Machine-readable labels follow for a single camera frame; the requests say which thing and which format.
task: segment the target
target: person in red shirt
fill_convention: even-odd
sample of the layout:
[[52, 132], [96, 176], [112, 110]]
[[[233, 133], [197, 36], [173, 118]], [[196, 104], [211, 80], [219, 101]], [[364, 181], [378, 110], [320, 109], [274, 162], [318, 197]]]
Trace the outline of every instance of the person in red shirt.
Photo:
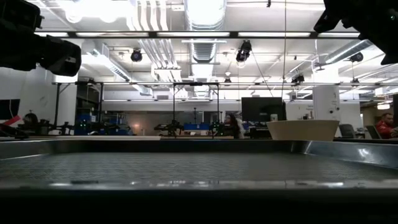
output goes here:
[[381, 116], [381, 120], [377, 123], [376, 129], [383, 139], [395, 138], [397, 131], [394, 129], [394, 117], [390, 113]]

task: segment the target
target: desk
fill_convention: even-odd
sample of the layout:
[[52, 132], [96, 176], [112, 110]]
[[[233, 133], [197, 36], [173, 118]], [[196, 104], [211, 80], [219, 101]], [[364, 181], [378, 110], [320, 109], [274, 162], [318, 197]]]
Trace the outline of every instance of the desk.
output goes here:
[[233, 136], [162, 136], [162, 139], [234, 139]]
[[[78, 140], [78, 141], [158, 141], [160, 136], [29, 136], [24, 141]], [[0, 138], [0, 141], [18, 141], [15, 138]]]

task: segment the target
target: office chair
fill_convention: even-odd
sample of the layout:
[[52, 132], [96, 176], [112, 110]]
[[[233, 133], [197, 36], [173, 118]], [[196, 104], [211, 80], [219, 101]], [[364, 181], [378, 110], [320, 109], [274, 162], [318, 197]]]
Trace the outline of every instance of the office chair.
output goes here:
[[354, 127], [350, 124], [339, 125], [341, 137], [343, 138], [356, 138]]
[[368, 125], [366, 126], [366, 129], [369, 131], [369, 134], [371, 135], [372, 139], [381, 139], [381, 136], [377, 131], [376, 127], [374, 127], [373, 125]]

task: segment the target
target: computer monitor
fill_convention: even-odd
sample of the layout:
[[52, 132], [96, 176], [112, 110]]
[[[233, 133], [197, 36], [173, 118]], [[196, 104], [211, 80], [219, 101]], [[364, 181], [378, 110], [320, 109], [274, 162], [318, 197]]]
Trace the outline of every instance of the computer monitor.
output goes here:
[[18, 115], [20, 100], [0, 100], [0, 120], [9, 120]]
[[278, 121], [286, 120], [285, 103], [280, 97], [247, 97], [242, 98], [243, 121], [268, 122], [276, 114]]

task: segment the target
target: person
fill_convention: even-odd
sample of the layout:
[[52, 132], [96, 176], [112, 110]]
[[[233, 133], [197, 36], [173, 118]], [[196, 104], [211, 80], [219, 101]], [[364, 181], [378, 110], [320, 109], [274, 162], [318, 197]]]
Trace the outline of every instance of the person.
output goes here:
[[396, 138], [398, 135], [394, 129], [394, 117], [390, 113], [384, 113], [377, 123], [376, 129], [383, 139]]
[[39, 119], [37, 118], [36, 114], [30, 112], [29, 114], [24, 116], [24, 126], [27, 128], [36, 128], [39, 124]]
[[235, 139], [243, 139], [243, 127], [242, 125], [239, 125], [238, 120], [236, 119], [236, 117], [233, 114], [229, 114], [225, 117], [225, 123], [230, 125], [232, 132], [233, 132], [233, 136]]

